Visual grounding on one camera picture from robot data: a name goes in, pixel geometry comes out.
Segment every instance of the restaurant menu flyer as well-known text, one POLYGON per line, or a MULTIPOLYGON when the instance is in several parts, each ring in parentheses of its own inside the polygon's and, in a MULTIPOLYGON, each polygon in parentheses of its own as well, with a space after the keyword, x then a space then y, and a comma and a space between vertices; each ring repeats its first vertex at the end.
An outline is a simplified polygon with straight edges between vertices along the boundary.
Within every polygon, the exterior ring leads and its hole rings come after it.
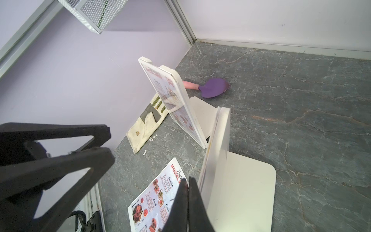
POLYGON ((132 232, 162 231, 183 178, 185 175, 173 158, 128 207, 132 232))

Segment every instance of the pink spatula handle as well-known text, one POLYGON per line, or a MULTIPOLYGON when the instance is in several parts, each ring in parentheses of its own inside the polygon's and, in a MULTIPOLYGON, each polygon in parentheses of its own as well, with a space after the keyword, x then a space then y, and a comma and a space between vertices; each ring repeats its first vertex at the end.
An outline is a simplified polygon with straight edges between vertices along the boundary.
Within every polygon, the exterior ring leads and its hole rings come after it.
POLYGON ((198 90, 198 87, 200 86, 198 84, 188 82, 188 81, 183 81, 183 85, 186 89, 196 89, 196 90, 198 90))

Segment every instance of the lavender wall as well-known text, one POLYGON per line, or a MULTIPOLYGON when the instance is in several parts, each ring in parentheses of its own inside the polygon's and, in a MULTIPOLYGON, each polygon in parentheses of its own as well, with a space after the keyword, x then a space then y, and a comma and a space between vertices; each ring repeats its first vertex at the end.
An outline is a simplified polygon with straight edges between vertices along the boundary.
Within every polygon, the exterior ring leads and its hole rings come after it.
POLYGON ((0 49, 26 22, 44 0, 1 0, 0 1, 0 49))
MULTIPOLYGON (((106 124, 112 138, 104 146, 114 150, 155 94, 137 59, 175 68, 189 48, 163 0, 128 1, 101 35, 63 9, 1 78, 0 124, 106 124)), ((57 156, 87 140, 42 144, 57 156)), ((84 173, 46 191, 35 217, 84 173)))

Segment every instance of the metal frame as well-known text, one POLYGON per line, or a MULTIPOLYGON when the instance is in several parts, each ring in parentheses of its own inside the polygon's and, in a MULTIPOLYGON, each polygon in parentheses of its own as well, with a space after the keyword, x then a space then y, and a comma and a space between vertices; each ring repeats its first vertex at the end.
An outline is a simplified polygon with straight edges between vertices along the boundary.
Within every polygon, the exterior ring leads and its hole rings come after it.
POLYGON ((91 32, 101 34, 103 31, 93 23, 92 20, 81 10, 88 0, 80 0, 79 3, 72 8, 66 0, 58 0, 67 10, 69 10, 73 16, 75 16, 84 26, 86 26, 91 32))
POLYGON ((0 80, 62 8, 57 0, 45 0, 0 49, 0 80))
POLYGON ((191 26, 189 25, 186 17, 183 14, 177 0, 164 0, 165 4, 169 8, 171 14, 174 16, 175 21, 179 25, 180 30, 187 39, 190 45, 196 42, 196 36, 194 35, 191 26))

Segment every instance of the white wall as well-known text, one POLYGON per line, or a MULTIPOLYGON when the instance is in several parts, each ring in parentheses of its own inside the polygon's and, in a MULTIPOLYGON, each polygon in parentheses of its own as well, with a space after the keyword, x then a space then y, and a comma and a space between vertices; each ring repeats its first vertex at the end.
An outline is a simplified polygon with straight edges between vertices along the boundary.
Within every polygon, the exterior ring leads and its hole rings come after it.
MULTIPOLYGON (((101 34, 90 32, 63 9, 0 80, 0 124, 106 124, 112 151, 155 94, 138 63, 175 68, 190 46, 163 0, 130 0, 101 34)), ((52 156, 88 138, 42 144, 52 156)), ((43 194, 43 215, 84 171, 43 194)))
POLYGON ((178 0, 199 39, 371 51, 370 0, 178 0))

